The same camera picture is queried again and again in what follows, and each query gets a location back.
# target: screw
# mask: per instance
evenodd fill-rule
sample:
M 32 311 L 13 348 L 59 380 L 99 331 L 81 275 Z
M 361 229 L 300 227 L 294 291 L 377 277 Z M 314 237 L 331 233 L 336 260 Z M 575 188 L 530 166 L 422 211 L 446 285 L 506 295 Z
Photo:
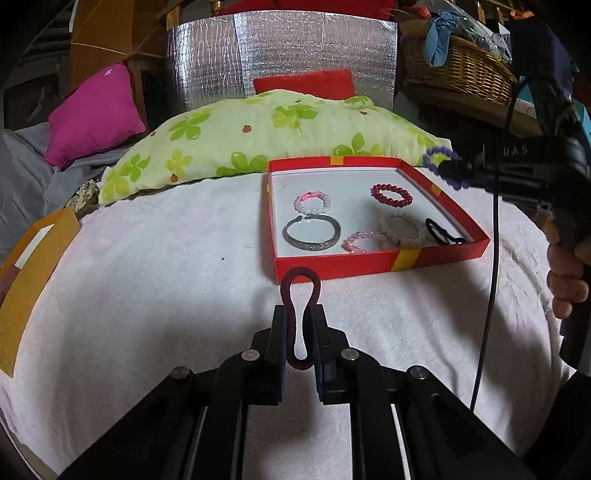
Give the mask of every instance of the screw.
M 174 367 L 170 372 L 170 376 L 175 380 L 182 380 L 189 376 L 189 369 L 187 367 Z
M 417 380 L 425 380 L 429 376 L 429 371 L 426 368 L 415 365 L 410 368 L 410 374 Z
M 340 356 L 345 360 L 357 360 L 359 358 L 359 352 L 354 348 L 346 348 L 340 353 Z
M 252 348 L 244 350 L 241 355 L 242 359 L 246 360 L 247 362 L 254 362 L 255 360 L 258 360 L 260 356 L 261 354 L 258 351 L 253 350 Z

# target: black hair tie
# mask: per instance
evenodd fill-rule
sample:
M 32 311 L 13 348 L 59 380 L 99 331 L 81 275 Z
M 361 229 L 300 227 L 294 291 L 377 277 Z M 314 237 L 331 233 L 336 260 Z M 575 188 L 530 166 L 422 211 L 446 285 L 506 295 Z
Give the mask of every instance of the black hair tie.
M 458 245 L 468 243 L 468 240 L 462 236 L 451 236 L 447 230 L 430 218 L 425 220 L 425 226 L 438 245 Z

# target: black metal frame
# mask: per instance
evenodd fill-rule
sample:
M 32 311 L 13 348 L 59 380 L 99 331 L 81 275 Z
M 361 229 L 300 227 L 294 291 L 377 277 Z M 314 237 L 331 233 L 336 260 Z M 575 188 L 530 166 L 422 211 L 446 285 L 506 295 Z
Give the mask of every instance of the black metal frame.
M 306 309 L 319 399 L 349 404 L 354 480 L 534 479 L 534 475 L 427 369 L 382 367 Z M 285 374 L 286 310 L 219 368 L 177 367 L 60 475 L 60 480 L 242 478 L 248 406 L 277 405 Z M 400 420 L 397 435 L 392 405 Z

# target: white beaded bracelet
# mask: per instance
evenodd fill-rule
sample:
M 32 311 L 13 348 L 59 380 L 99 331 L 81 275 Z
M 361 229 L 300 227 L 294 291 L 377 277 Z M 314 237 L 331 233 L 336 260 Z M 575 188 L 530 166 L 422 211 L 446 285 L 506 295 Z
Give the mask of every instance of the white beaded bracelet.
M 398 234 L 394 233 L 388 224 L 388 219 L 400 218 L 410 223 L 417 229 L 416 238 L 402 238 Z M 389 213 L 383 213 L 379 217 L 379 227 L 382 233 L 388 237 L 388 239 L 399 248 L 421 248 L 425 245 L 427 240 L 427 228 L 421 220 L 411 217 L 405 213 L 402 208 L 396 208 L 390 210 Z

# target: red beaded bracelet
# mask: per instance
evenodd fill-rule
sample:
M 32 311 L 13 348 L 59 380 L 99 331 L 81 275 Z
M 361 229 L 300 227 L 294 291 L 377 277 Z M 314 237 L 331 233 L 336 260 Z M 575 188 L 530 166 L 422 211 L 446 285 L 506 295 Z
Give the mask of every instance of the red beaded bracelet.
M 380 193 L 381 190 L 387 190 L 389 192 L 398 193 L 402 196 L 402 200 L 390 199 Z M 396 185 L 374 185 L 371 187 L 371 196 L 375 198 L 379 203 L 385 203 L 391 207 L 407 207 L 413 202 L 413 196 L 407 190 L 404 190 Z

